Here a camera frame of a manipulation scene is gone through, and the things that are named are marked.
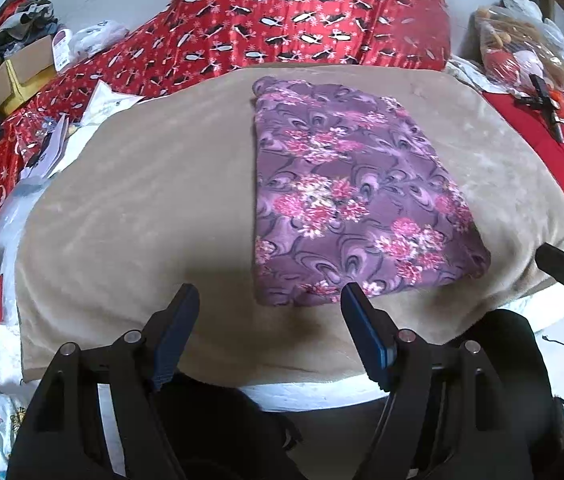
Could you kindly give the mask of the white paper sheet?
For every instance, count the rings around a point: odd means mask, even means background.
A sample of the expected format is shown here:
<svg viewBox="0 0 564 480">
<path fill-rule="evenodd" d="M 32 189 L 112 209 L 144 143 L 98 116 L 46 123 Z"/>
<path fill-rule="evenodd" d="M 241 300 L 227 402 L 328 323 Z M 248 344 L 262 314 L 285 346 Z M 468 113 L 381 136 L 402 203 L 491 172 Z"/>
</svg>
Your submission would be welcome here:
<svg viewBox="0 0 564 480">
<path fill-rule="evenodd" d="M 101 125 L 107 118 L 123 110 L 129 110 L 143 100 L 143 96 L 115 92 L 104 81 L 99 80 L 79 120 L 81 127 Z"/>
</svg>

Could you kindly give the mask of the plastic bag of plush toys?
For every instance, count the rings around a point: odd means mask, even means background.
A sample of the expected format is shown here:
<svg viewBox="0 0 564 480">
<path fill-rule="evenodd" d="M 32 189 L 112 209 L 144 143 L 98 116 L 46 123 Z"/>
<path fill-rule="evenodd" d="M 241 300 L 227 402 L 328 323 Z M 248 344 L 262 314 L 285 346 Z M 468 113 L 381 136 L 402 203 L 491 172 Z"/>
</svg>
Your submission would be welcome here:
<svg viewBox="0 0 564 480">
<path fill-rule="evenodd" d="M 502 0 L 474 13 L 481 61 L 498 84 L 530 90 L 532 75 L 564 90 L 564 35 L 531 0 Z"/>
</svg>

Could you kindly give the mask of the purple floral cloth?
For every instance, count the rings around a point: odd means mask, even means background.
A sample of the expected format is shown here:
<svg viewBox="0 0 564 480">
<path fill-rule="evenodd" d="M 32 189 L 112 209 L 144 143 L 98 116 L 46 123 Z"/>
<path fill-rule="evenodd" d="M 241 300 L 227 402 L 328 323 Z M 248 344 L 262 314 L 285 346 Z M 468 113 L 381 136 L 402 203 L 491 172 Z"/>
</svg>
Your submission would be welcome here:
<svg viewBox="0 0 564 480">
<path fill-rule="evenodd" d="M 391 96 L 271 76 L 254 84 L 255 296 L 265 306 L 377 297 L 480 278 L 472 211 Z"/>
</svg>

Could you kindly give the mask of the brown cardboard box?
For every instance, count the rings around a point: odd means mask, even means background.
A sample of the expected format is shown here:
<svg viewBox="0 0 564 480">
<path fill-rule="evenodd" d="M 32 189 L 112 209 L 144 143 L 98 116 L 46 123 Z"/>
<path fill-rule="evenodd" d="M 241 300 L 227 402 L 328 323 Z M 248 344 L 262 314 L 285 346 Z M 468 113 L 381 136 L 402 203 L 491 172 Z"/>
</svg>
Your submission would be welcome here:
<svg viewBox="0 0 564 480">
<path fill-rule="evenodd" d="M 11 55 L 0 65 L 1 113 L 11 115 L 55 75 L 51 36 L 28 44 Z"/>
</svg>

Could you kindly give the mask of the black tripod stand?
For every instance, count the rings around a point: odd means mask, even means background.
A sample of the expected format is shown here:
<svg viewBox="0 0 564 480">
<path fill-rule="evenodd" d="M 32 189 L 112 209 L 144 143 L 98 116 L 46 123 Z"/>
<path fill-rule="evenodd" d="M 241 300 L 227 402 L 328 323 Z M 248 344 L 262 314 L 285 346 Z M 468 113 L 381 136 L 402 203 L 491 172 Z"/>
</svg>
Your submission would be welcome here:
<svg viewBox="0 0 564 480">
<path fill-rule="evenodd" d="M 559 144 L 564 144 L 564 134 L 560 128 L 557 108 L 554 107 L 545 80 L 536 74 L 531 74 L 529 79 L 534 92 L 530 96 L 516 96 L 515 104 L 539 112 L 552 139 Z"/>
</svg>

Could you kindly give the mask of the red cushion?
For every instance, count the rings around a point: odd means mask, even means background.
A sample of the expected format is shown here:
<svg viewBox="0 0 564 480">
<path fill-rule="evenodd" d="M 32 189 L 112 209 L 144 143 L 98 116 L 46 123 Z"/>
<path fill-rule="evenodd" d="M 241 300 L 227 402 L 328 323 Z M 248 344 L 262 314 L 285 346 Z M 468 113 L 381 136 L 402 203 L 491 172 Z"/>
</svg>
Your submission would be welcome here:
<svg viewBox="0 0 564 480">
<path fill-rule="evenodd" d="M 482 96 L 534 149 L 564 192 L 564 143 L 555 141 L 540 112 L 519 105 L 510 94 L 483 92 Z"/>
</svg>

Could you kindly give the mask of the red penguin print quilt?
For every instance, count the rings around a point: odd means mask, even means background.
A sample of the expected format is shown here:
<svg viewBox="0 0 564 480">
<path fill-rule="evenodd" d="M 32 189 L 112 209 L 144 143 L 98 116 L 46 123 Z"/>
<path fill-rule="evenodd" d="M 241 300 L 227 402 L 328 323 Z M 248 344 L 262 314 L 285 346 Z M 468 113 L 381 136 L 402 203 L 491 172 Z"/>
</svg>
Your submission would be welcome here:
<svg viewBox="0 0 564 480">
<path fill-rule="evenodd" d="M 446 0 L 172 0 L 5 118 L 0 208 L 40 152 L 44 122 L 78 122 L 99 82 L 153 99 L 258 63 L 442 70 L 450 54 Z"/>
</svg>

